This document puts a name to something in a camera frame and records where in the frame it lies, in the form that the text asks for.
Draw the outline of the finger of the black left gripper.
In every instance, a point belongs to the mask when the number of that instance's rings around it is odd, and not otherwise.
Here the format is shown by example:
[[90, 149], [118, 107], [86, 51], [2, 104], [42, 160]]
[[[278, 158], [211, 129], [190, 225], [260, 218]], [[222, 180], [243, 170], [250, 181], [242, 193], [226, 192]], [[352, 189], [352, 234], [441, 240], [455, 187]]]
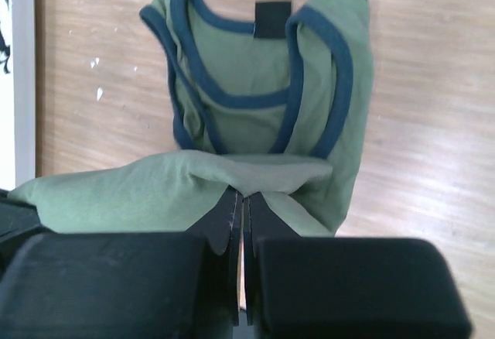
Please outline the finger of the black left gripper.
[[50, 229], [42, 225], [34, 206], [8, 199], [8, 193], [1, 189], [1, 273], [5, 272], [15, 253], [29, 238], [50, 232]]

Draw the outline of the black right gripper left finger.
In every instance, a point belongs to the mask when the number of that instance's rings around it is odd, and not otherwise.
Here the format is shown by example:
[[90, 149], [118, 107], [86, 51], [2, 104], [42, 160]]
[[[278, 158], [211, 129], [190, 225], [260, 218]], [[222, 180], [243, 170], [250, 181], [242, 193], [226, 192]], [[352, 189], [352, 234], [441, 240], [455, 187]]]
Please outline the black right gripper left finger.
[[1, 273], [3, 338], [230, 338], [237, 194], [180, 232], [39, 233]]

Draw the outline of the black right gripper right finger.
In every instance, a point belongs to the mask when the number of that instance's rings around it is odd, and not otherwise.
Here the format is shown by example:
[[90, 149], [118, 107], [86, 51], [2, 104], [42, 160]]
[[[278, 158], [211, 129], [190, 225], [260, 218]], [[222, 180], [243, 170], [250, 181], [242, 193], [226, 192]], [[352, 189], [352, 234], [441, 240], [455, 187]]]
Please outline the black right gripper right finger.
[[244, 201], [245, 316], [256, 338], [468, 338], [442, 253], [418, 238], [303, 237]]

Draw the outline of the olive green tank top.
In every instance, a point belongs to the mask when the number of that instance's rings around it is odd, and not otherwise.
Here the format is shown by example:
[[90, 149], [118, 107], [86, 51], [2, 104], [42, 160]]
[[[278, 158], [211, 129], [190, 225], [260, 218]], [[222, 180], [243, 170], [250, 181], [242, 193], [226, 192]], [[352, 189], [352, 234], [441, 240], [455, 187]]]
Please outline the olive green tank top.
[[183, 231], [260, 194], [295, 233], [332, 236], [360, 167], [373, 87], [368, 0], [258, 2], [253, 22], [204, 0], [140, 16], [167, 59], [174, 152], [11, 190], [59, 233]]

